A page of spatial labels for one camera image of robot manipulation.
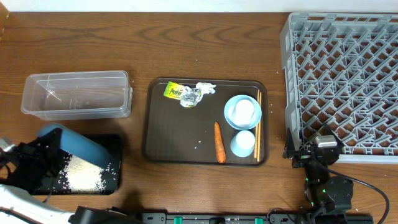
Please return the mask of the pile of white rice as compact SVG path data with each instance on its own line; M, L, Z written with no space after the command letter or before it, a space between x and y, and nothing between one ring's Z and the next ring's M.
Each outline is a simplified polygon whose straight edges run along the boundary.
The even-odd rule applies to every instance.
M79 157L71 156L63 171L67 186L73 193L95 193L104 190L103 169Z

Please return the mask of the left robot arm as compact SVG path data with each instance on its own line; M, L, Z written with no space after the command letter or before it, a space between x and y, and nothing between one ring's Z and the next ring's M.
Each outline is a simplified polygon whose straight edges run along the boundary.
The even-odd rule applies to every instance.
M98 210L79 206L67 212L33 197L45 177L56 178L63 153L67 152L93 165L108 164L109 153L96 142L62 128L52 128L30 143L13 144L1 139L1 166L16 166L1 179L1 219L26 223L139 223L134 216L118 210Z

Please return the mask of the yellow foil snack wrapper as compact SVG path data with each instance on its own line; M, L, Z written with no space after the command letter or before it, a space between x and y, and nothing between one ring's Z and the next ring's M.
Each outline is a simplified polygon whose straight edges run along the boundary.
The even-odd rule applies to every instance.
M164 96L179 100L180 104L186 108L196 106L203 98L199 88L190 88L189 86L174 82L168 82L164 91Z

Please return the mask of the dark blue plate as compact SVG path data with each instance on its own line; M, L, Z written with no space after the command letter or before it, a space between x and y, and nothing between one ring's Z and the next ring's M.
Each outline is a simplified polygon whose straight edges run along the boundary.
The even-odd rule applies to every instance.
M59 146L61 150L101 168L105 168L111 162L111 154L105 147L61 124L52 123L44 126L38 131L37 137L41 138L56 128L62 130Z

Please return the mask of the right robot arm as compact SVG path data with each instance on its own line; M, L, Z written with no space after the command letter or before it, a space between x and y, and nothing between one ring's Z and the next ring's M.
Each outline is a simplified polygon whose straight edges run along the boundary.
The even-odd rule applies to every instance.
M328 166L340 157L343 143L326 128L326 134L317 136L306 150L297 151L291 130L283 158L292 160L293 168L305 170L305 196L312 209L296 216L294 223L348 223L346 211L351 208L353 181L338 174L330 175Z

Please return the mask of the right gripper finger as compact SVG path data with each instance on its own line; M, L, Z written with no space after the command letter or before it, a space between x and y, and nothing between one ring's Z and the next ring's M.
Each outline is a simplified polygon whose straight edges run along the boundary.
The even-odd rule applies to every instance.
M325 131L326 136L333 137L337 145L343 145L343 142L341 141L341 139L331 130L329 125L324 124L323 129Z
M287 141L285 143L284 152L282 154L283 158L291 158L295 154L294 139L291 130L287 129Z

